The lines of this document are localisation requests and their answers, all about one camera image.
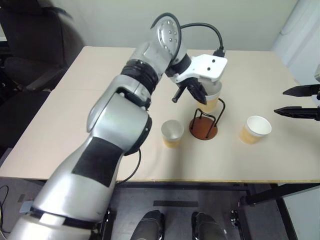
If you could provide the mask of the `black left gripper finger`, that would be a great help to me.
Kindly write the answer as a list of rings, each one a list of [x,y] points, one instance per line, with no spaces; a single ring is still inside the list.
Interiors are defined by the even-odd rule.
[[[202,84],[199,83],[197,80],[189,80],[187,84],[187,89],[196,101],[198,101],[203,105],[207,104],[207,99],[206,99],[207,92],[202,86]]]
[[[179,86],[175,95],[171,99],[173,103],[177,103],[183,92],[185,91],[186,87],[185,86]]]

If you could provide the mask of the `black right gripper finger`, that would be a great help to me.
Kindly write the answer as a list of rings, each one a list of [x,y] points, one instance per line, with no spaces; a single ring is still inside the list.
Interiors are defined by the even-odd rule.
[[[286,106],[275,109],[274,112],[289,118],[320,121],[320,107],[305,108],[301,106]]]
[[[320,84],[299,85],[285,90],[282,94],[294,97],[310,97],[318,95]]]

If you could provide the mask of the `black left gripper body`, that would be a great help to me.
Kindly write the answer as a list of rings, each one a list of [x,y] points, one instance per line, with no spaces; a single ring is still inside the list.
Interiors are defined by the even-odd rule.
[[[179,88],[185,87],[185,88],[191,89],[191,90],[201,90],[202,89],[202,84],[195,77],[189,77],[181,82],[178,82],[177,86]]]

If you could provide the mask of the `white and tan paper cup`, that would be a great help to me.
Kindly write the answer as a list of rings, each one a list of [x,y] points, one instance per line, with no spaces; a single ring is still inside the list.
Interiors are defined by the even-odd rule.
[[[266,118],[253,115],[247,118],[239,138],[245,144],[255,144],[271,132],[272,125]]]
[[[222,83],[220,81],[202,83],[202,86],[206,91],[206,95],[205,95],[206,104],[197,102],[197,107],[205,113],[211,113],[217,105],[220,92],[222,89]]]
[[[168,148],[177,148],[184,134],[184,126],[175,119],[165,121],[161,128],[161,134],[164,144]]]

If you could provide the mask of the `black tape strip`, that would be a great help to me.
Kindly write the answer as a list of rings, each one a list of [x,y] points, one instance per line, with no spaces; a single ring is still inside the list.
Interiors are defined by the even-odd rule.
[[[154,207],[183,207],[183,208],[198,208],[197,201],[180,201],[180,200],[154,200]]]

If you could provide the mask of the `black office chair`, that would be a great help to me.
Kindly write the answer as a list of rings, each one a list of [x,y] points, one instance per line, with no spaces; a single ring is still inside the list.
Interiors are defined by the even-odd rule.
[[[0,26],[12,54],[4,73],[27,91],[52,90],[84,47],[72,19],[49,0],[0,0]]]

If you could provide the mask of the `small grey box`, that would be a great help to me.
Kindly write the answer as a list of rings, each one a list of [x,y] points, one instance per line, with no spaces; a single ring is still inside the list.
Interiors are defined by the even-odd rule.
[[[24,201],[23,204],[20,207],[19,213],[26,214],[31,211],[33,200]]]

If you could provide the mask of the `black table frame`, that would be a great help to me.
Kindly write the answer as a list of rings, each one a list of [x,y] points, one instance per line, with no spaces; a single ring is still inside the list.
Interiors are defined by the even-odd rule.
[[[202,191],[234,191],[246,192],[246,196],[240,199],[242,205],[255,205],[258,203],[281,199],[284,196],[296,194],[312,188],[320,187],[320,183],[285,183],[277,185],[270,184],[270,189],[255,192],[253,183],[213,183],[213,182],[125,182],[117,183],[116,188],[153,188],[164,190],[202,190]]]

